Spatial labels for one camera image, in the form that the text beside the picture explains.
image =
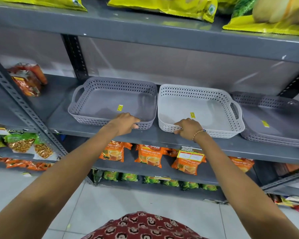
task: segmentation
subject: person's left arm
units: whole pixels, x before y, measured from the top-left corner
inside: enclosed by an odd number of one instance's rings
[[[42,238],[107,144],[137,128],[139,121],[121,113],[33,181],[0,212],[0,239]]]

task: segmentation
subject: bracelet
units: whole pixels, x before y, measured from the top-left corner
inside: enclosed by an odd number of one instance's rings
[[[196,132],[196,133],[194,134],[194,136],[193,136],[193,142],[195,142],[195,141],[194,141],[195,136],[196,136],[198,133],[200,133],[200,132],[206,132],[206,130],[203,129],[203,130],[200,130],[200,131]]]

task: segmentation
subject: person's right arm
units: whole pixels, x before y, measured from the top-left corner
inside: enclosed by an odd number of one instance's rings
[[[189,118],[176,125],[181,126],[182,130],[175,133],[188,140],[202,130],[197,121]],[[197,133],[194,140],[203,149],[227,200],[252,239],[299,239],[297,227],[206,132]]]

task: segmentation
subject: yellow plastic package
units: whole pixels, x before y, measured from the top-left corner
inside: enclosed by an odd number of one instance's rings
[[[217,0],[110,0],[109,6],[130,7],[166,14],[214,21]]]
[[[238,0],[218,0],[217,11],[221,14],[232,14]]]
[[[299,0],[238,0],[223,28],[299,35]]]
[[[57,7],[77,11],[87,11],[81,0],[0,0],[6,2],[26,3],[45,7]]]

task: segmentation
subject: white wall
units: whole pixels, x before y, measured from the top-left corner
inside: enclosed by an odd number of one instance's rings
[[[299,64],[80,37],[89,75],[278,94]],[[0,62],[74,77],[59,34],[0,28]]]

